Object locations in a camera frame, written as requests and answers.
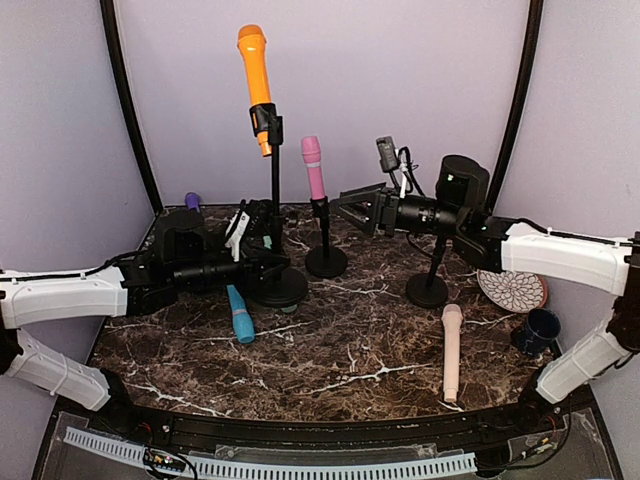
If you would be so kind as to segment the black stand with orange microphone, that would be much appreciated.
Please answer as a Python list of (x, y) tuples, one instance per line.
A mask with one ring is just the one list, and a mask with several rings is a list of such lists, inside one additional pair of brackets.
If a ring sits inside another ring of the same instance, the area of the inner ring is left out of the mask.
[(274, 103), (259, 103), (249, 110), (256, 138), (266, 135), (267, 156), (271, 158), (271, 223), (269, 236), (271, 252), (285, 263), (261, 285), (253, 299), (260, 305), (292, 312), (308, 292), (304, 274), (291, 266), (291, 259), (283, 250), (283, 216), (280, 209), (280, 147), (284, 140), (283, 119), (277, 114)]

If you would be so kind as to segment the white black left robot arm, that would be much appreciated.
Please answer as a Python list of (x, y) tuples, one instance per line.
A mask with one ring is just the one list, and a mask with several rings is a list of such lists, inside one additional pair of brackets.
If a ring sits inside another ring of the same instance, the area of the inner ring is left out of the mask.
[(196, 210), (160, 218), (148, 248), (117, 255), (84, 271), (1, 273), (1, 372), (87, 410), (120, 436), (141, 427), (119, 375), (82, 365), (42, 344), (25, 326), (79, 317), (155, 313), (183, 291), (261, 286), (290, 264), (281, 253), (246, 243), (251, 218), (239, 212), (224, 231), (211, 231)]

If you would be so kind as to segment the beige toy microphone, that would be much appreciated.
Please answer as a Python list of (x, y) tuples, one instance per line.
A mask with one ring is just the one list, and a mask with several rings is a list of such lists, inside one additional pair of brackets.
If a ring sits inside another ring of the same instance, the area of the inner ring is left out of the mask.
[(441, 320), (444, 328), (443, 397), (446, 403), (455, 403), (459, 389), (461, 308), (456, 304), (446, 305)]

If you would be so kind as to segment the black stand for beige microphone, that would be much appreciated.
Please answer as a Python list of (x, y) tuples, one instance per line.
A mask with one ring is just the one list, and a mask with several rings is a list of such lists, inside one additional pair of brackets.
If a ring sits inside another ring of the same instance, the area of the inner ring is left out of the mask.
[(429, 271), (412, 275), (407, 281), (405, 294), (412, 304), (433, 309), (446, 303), (448, 287), (437, 274), (446, 251), (446, 243), (447, 239), (439, 236), (432, 251)]

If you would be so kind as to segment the orange toy microphone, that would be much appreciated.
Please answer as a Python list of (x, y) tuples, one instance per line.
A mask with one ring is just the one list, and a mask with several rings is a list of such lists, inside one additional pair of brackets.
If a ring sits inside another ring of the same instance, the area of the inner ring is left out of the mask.
[(266, 44), (264, 33), (258, 25), (245, 25), (238, 32), (237, 47), (243, 58), (247, 77), (252, 128), (264, 157), (272, 154), (268, 125), (264, 115), (259, 112), (259, 106), (265, 107), (272, 103), (266, 67)]

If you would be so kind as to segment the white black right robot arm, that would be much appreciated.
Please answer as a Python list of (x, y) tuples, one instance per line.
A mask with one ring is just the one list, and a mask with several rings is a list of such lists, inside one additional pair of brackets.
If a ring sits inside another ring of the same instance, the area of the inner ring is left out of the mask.
[(523, 272), (601, 289), (615, 296), (603, 320), (567, 352), (536, 373), (510, 413), (521, 434), (534, 432), (549, 405), (639, 351), (639, 240), (601, 238), (544, 228), (526, 219), (492, 216), (485, 208), (489, 173), (460, 155), (443, 158), (436, 195), (402, 196), (385, 184), (343, 192), (331, 203), (363, 232), (437, 236), (470, 266)]

